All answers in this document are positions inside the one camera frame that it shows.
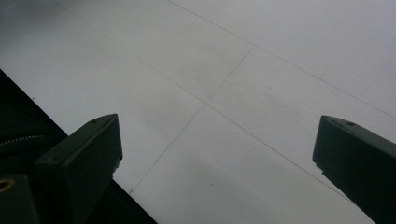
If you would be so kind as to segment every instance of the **floor tile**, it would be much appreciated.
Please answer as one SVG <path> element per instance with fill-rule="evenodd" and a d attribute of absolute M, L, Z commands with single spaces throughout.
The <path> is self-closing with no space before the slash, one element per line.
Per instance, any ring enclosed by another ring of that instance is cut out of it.
<path fill-rule="evenodd" d="M 252 47 L 168 1 L 57 2 L 204 101 Z"/>
<path fill-rule="evenodd" d="M 208 106 L 132 192 L 158 223 L 373 223 Z"/>
<path fill-rule="evenodd" d="M 396 118 L 396 2 L 171 0 Z"/>
<path fill-rule="evenodd" d="M 0 67 L 67 133 L 119 114 L 126 190 L 203 104 L 51 1 L 12 10 L 0 34 Z"/>
<path fill-rule="evenodd" d="M 396 142 L 396 119 L 260 49 L 208 104 L 334 189 L 312 162 L 321 115 L 354 121 Z"/>

